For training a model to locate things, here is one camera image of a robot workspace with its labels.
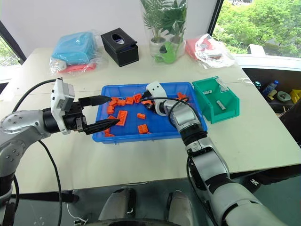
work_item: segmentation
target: black tissue box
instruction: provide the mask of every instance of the black tissue box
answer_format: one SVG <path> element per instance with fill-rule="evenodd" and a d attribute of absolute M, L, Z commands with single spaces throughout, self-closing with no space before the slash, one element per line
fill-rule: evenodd
<path fill-rule="evenodd" d="M 115 60 L 119 67 L 139 60 L 136 41 L 121 28 L 101 35 L 105 51 Z"/>

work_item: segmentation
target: tabletop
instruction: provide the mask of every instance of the tabletop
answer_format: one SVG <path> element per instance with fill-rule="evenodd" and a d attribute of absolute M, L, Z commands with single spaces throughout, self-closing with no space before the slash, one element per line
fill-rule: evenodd
<path fill-rule="evenodd" d="M 35 84 L 55 78 L 50 75 L 51 48 L 36 49 L 0 95 L 0 117 L 9 114 L 19 98 Z M 63 75 L 72 84 L 75 101 L 99 95 L 105 85 L 197 81 L 219 76 L 240 99 L 240 115 L 208 126 L 208 136 L 225 159 L 230 173 L 262 170 L 301 162 L 300 148 L 243 70 L 205 69 L 188 56 L 172 65 L 156 65 L 147 46 L 139 46 L 138 62 L 119 67 L 103 52 L 101 67 L 77 75 Z M 34 90 L 19 110 L 50 107 L 53 83 Z M 97 106 L 83 110 L 94 123 Z M 180 138 L 102 144 L 92 135 L 71 132 L 43 140 L 58 167 L 62 189 L 73 190 L 186 177 L 185 146 Z M 16 171 L 21 193 L 57 190 L 53 166 L 39 143 L 28 148 Z"/>

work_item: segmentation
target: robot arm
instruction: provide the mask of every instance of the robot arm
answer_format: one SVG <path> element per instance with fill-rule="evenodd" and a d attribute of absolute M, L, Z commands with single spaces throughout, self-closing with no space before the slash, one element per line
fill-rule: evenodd
<path fill-rule="evenodd" d="M 51 108 L 17 111 L 1 120 L 0 225 L 3 224 L 6 205 L 13 190 L 11 184 L 15 171 L 30 145 L 59 131 L 64 135 L 69 134 L 71 130 L 88 135 L 103 131 L 119 122 L 119 119 L 105 119 L 87 125 L 82 113 L 85 106 L 101 105 L 110 101 L 110 97 L 85 97 L 80 98 L 78 102 L 73 100 L 73 86 L 57 79 L 52 90 Z"/>
<path fill-rule="evenodd" d="M 145 97 L 166 97 L 162 86 L 153 82 L 146 87 Z M 176 100 L 155 101 L 156 113 L 167 116 L 181 134 L 190 157 L 192 178 L 200 190 L 207 191 L 218 225 L 283 226 L 262 203 L 241 184 L 230 179 L 228 166 L 202 128 L 192 108 Z"/>

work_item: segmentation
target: black cable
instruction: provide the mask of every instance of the black cable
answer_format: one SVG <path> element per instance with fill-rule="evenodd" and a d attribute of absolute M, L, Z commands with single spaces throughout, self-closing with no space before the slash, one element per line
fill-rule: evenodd
<path fill-rule="evenodd" d="M 35 90 L 37 87 L 41 86 L 41 85 L 44 85 L 44 84 L 47 84 L 47 83 L 50 83 L 50 82 L 55 82 L 56 79 L 51 79 L 51 80 L 46 80 L 46 81 L 43 81 L 43 82 L 40 82 L 39 84 L 31 87 L 22 97 L 21 99 L 18 101 L 18 103 L 15 105 L 14 109 L 13 109 L 13 112 L 17 111 L 17 109 L 19 108 L 19 106 L 21 105 L 21 103 L 24 101 L 24 99 L 33 91 Z M 61 182 L 60 182 L 60 178 L 59 178 L 59 175 L 58 175 L 58 171 L 57 171 L 57 167 L 56 167 L 56 164 L 55 164 L 55 161 L 53 160 L 47 146 L 39 140 L 39 143 L 45 148 L 52 164 L 53 164 L 53 167 L 55 169 L 55 176 L 56 176 L 56 180 L 57 180 L 57 185 L 58 185 L 58 198 L 59 198 L 59 206 L 60 206 L 60 210 L 59 210 L 59 219 L 58 219 L 58 223 L 57 225 L 60 226 L 61 225 L 61 221 L 62 221 L 62 211 L 63 211 L 63 202 L 62 202 L 62 188 L 61 188 Z M 16 189 L 16 204 L 15 204 L 15 212 L 17 211 L 17 208 L 18 208 L 18 205 L 19 205 L 19 199 L 20 199 L 20 191 L 19 191 L 19 184 L 18 184 L 18 181 L 17 181 L 17 177 L 16 175 L 14 175 L 14 178 L 13 178 L 13 181 L 14 181 L 14 184 L 15 184 L 15 189 Z"/>
<path fill-rule="evenodd" d="M 206 203 L 199 197 L 192 181 L 191 181 L 191 178 L 190 178 L 190 174 L 189 174 L 189 160 L 190 160 L 190 157 L 188 156 L 187 158 L 187 162 L 186 162 L 186 174 L 187 174 L 187 179 L 192 187 L 192 190 L 193 190 L 193 193 L 194 195 L 197 197 L 198 201 L 201 203 L 202 207 L 204 208 L 206 214 L 209 216 L 210 220 L 212 221 L 212 223 L 214 224 L 214 226 L 218 226 L 218 224 L 216 223 L 215 219 L 214 219 L 214 216 L 212 215 L 212 213 L 209 211 L 208 207 L 206 206 Z"/>
<path fill-rule="evenodd" d="M 58 185 L 58 200 L 60 202 L 60 210 L 59 210 L 59 215 L 58 215 L 58 222 L 57 222 L 57 225 L 60 226 L 61 225 L 61 221 L 62 221 L 62 210 L 63 210 L 63 203 L 62 203 L 62 188 L 61 188 L 61 181 L 60 181 L 60 177 L 58 175 L 58 171 L 57 171 L 57 167 L 56 167 L 56 164 L 55 164 L 55 161 L 53 160 L 51 154 L 50 154 L 50 151 L 48 150 L 47 146 L 41 141 L 39 140 L 38 141 L 46 150 L 51 162 L 52 162 L 52 165 L 53 165 L 53 168 L 55 168 L 55 176 L 56 176 L 56 180 L 57 180 L 57 185 Z"/>
<path fill-rule="evenodd" d="M 147 100 L 175 100 L 175 101 L 177 101 L 177 103 L 175 103 L 175 104 L 172 106 L 171 110 L 174 109 L 174 107 L 175 107 L 177 104 L 183 103 L 183 104 L 185 104 L 185 105 L 188 105 L 188 106 L 193 110 L 193 112 L 194 112 L 195 115 L 197 116 L 199 122 L 202 124 L 202 121 L 201 121 L 201 119 L 200 119 L 200 117 L 199 117 L 198 112 L 197 112 L 190 104 L 188 104 L 187 102 L 183 101 L 184 99 L 187 99 L 187 101 L 189 100 L 188 97 L 184 97 L 184 98 L 182 98 L 181 100 L 176 99 L 176 98 L 171 98 L 171 97 L 151 97 L 151 98 L 143 99 L 142 101 L 147 101 Z M 169 120 L 169 122 L 172 124 L 172 126 L 175 127 L 174 124 L 171 122 L 171 119 L 170 119 L 170 114 L 171 114 L 171 112 L 172 112 L 171 110 L 169 111 L 169 114 L 168 114 L 168 120 Z"/>
<path fill-rule="evenodd" d="M 15 189 L 16 189 L 16 203 L 15 203 L 15 213 L 17 212 L 18 205 L 19 205 L 19 200 L 20 200 L 20 190 L 19 190 L 19 184 L 17 181 L 16 176 L 14 175 L 13 178 L 14 184 L 15 184 Z"/>
<path fill-rule="evenodd" d="M 50 80 L 46 80 L 46 81 L 43 81 L 43 82 L 40 82 L 39 84 L 31 87 L 22 97 L 21 99 L 18 101 L 18 103 L 15 105 L 14 109 L 13 109 L 13 112 L 17 111 L 17 109 L 19 108 L 19 106 L 21 105 L 21 103 L 24 101 L 24 99 L 33 91 L 35 90 L 37 87 L 41 86 L 41 85 L 44 85 L 46 83 L 50 83 L 50 82 L 55 82 L 56 79 L 50 79 Z"/>

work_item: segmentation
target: green plastic bin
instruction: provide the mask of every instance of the green plastic bin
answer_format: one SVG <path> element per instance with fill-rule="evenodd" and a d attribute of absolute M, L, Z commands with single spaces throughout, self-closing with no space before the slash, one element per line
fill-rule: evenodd
<path fill-rule="evenodd" d="M 209 79 L 194 81 L 194 91 L 203 115 L 211 124 L 239 116 L 239 98 L 229 90 L 222 92 L 220 84 L 216 81 L 218 76 Z M 217 104 L 220 101 L 224 110 Z"/>

